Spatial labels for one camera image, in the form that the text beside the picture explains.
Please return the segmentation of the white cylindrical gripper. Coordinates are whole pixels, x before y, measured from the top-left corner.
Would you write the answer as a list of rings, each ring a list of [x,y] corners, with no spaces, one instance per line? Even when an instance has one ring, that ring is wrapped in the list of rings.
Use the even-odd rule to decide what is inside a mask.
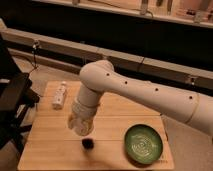
[[[77,99],[74,99],[71,109],[76,117],[89,118],[96,115],[99,105],[100,103],[97,103],[94,106],[86,106],[85,104],[80,103]]]

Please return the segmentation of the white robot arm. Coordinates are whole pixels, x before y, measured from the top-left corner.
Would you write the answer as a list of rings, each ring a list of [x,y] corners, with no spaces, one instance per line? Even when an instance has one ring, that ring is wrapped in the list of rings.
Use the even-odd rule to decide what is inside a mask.
[[[213,136],[213,97],[122,76],[108,60],[91,62],[79,74],[81,86],[72,103],[69,127],[80,136],[93,130],[93,118],[105,92],[132,101]]]

